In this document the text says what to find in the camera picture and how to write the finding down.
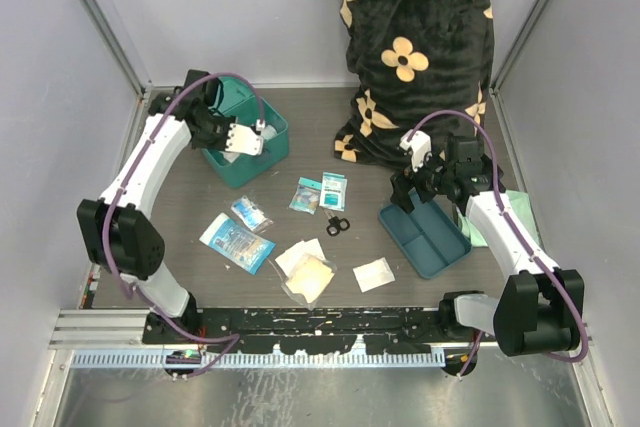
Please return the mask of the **dark teal divided tray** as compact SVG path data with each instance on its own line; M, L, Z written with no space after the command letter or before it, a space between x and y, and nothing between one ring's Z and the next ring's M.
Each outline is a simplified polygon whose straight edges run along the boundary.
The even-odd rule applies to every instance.
M472 245L434 200L422 203L415 192L410 200L411 213L389 204L378 218L417 274L431 280L467 257Z

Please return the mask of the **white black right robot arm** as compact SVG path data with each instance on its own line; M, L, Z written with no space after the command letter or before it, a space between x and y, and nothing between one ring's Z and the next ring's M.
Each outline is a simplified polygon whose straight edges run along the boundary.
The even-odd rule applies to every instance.
M492 148L477 139L450 136L446 156L433 155L430 137L408 132L400 149L409 160L391 178L392 203L405 213L443 196L481 233L505 279L499 297L468 291L444 296L438 326L459 341L473 329L494 337L508 356L546 354L570 360L587 348L582 321L584 281L563 270L515 215Z

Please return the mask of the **large blue cotton pack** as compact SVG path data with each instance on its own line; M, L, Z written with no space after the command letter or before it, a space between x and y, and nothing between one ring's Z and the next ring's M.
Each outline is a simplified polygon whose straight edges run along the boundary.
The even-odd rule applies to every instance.
M212 221L199 240L251 275L258 272L275 248L272 241L249 231L224 213Z

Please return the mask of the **white gauze pad stack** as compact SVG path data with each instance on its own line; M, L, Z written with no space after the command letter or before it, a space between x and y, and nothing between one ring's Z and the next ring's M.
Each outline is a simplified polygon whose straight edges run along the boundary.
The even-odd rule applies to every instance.
M310 254L321 260L325 260L323 249L317 238L311 240L301 240L285 250L276 258L276 264L282 272L289 277L300 260L305 254Z

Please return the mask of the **clear bag blue bandages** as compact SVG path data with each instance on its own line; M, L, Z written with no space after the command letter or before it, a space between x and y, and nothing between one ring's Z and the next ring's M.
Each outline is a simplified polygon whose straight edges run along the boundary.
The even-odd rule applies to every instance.
M289 208L297 212L314 215L319 206L320 195L320 182L306 177L300 177Z

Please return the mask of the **white gauze pack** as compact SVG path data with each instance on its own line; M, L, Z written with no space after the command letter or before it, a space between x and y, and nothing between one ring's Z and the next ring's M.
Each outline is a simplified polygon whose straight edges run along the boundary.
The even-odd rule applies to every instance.
M222 158L225 164L233 164L239 157L240 153L223 152Z

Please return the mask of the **white plastic bottle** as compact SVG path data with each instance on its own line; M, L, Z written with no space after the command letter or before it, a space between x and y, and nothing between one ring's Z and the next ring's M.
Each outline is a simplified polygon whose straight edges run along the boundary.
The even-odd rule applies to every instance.
M265 142L273 139L277 135L277 130L272 125L266 125L261 132L261 137Z

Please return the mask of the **clear bag beige pad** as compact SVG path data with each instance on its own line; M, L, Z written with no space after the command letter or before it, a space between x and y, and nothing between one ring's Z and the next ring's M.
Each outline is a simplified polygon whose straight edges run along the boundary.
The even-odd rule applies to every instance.
M282 288L296 303L312 310L336 271L332 263L312 254L303 254Z

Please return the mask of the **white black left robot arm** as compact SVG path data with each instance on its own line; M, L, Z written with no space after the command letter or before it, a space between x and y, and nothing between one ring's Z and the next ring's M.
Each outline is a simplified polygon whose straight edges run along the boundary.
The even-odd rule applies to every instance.
M167 316L165 332L178 343L200 331L193 296L166 266L165 241L151 222L160 187L187 147L225 150L234 118L215 110L220 77L190 70L182 87L156 96L136 146L96 200L84 199L77 219L89 259L111 273L126 296L139 294Z

